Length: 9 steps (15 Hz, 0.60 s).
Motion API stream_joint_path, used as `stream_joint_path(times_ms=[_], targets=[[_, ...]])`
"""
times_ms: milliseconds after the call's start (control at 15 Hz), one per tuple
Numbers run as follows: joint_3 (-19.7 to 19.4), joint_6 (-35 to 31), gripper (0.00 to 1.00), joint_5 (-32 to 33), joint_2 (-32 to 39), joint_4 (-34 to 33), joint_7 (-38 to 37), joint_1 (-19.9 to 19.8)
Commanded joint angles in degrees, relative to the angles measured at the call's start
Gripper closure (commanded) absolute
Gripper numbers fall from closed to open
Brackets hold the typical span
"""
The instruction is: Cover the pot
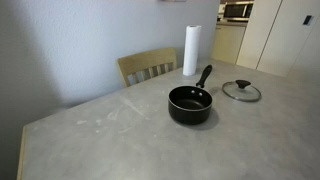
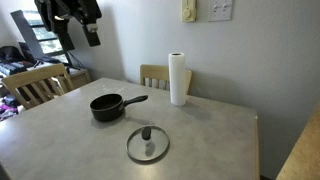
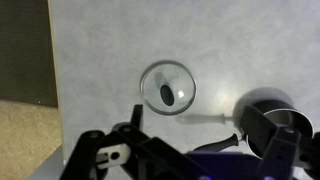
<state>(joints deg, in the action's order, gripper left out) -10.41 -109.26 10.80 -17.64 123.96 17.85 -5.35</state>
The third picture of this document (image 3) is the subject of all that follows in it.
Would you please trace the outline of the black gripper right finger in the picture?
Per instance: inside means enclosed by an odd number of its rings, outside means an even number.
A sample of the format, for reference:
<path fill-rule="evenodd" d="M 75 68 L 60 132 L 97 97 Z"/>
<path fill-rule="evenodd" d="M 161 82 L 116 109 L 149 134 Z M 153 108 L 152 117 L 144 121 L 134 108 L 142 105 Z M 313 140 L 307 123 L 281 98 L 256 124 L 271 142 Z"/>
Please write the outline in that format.
<path fill-rule="evenodd" d="M 245 107 L 240 127 L 255 153 L 260 154 L 258 180 L 293 180 L 295 167 L 302 168 L 313 180 L 320 179 L 317 138 L 288 125 L 276 125 L 252 106 Z"/>

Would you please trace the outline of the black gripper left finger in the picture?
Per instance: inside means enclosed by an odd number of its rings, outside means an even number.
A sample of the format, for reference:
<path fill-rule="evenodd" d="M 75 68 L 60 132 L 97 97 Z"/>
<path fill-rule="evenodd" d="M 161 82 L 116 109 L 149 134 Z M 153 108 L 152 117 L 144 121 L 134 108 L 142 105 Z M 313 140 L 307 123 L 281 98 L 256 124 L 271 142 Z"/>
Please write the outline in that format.
<path fill-rule="evenodd" d="M 120 166 L 132 180 L 186 180 L 172 158 L 180 153 L 159 138 L 142 132 L 143 106 L 133 108 L 129 122 L 116 124 L 105 135 L 83 133 L 59 180 L 103 180 Z"/>

